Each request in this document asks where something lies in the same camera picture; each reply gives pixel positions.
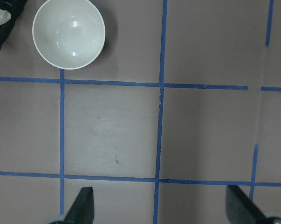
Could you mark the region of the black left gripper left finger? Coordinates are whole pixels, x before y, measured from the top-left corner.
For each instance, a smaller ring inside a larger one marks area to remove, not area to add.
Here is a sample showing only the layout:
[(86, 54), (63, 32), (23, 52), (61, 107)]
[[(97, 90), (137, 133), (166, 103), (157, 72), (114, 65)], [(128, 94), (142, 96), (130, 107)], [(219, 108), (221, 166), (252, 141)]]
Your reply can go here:
[(92, 224), (94, 221), (94, 194), (92, 187), (83, 187), (66, 214), (63, 224)]

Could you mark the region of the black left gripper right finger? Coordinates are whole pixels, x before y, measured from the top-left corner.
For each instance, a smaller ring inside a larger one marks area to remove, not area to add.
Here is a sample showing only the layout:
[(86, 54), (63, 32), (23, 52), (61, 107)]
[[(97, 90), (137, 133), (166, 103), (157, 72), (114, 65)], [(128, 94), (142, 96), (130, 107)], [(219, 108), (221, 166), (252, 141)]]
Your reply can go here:
[(230, 224), (265, 224), (266, 216), (237, 185), (227, 185), (225, 211)]

